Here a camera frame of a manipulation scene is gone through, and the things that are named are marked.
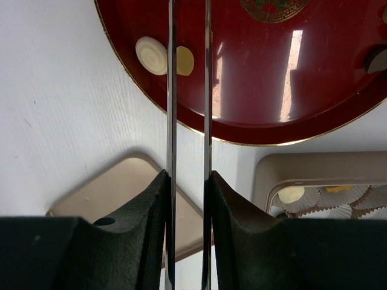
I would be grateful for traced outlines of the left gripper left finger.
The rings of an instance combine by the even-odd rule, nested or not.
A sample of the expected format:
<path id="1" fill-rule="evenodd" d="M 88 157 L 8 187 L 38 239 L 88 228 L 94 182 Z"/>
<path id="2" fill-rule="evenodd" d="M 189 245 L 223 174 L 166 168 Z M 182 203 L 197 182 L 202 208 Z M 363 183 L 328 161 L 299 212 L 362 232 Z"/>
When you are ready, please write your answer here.
<path id="1" fill-rule="evenodd" d="M 122 70 L 92 1 L 1 2 L 1 288 L 157 289 L 166 173 L 95 225 L 45 212 L 164 118 Z"/>

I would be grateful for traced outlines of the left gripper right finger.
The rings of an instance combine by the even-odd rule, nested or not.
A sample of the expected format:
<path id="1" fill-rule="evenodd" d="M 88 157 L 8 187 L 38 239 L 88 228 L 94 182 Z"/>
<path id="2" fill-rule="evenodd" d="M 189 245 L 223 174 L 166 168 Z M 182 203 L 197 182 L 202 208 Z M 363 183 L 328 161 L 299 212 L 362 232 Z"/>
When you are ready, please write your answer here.
<path id="1" fill-rule="evenodd" d="M 203 289 L 210 288 L 210 247 L 221 289 L 385 289 L 386 222 L 279 220 L 211 169 L 211 1 L 205 11 Z"/>

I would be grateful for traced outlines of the white spiral chocolate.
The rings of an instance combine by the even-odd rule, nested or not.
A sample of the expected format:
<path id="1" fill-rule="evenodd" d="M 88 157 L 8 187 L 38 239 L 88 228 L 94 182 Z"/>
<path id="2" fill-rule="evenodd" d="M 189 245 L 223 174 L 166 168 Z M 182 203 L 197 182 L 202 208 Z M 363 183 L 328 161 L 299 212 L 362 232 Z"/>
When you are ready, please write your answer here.
<path id="1" fill-rule="evenodd" d="M 278 197 L 284 204 L 291 204 L 300 200 L 305 193 L 303 187 L 287 187 L 278 192 Z"/>

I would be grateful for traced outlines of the caramel chocolate piece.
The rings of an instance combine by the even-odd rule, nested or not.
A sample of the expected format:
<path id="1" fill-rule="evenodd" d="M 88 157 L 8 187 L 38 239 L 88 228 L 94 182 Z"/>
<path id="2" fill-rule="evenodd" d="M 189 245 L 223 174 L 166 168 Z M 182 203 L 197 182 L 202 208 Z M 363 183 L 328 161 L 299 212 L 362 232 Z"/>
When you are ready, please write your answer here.
<path id="1" fill-rule="evenodd" d="M 350 189 L 352 189 L 351 185 L 338 185 L 338 186 L 327 186 L 327 187 L 324 187 L 324 190 L 327 193 L 339 193 L 339 192 L 347 191 L 347 190 L 350 190 Z"/>

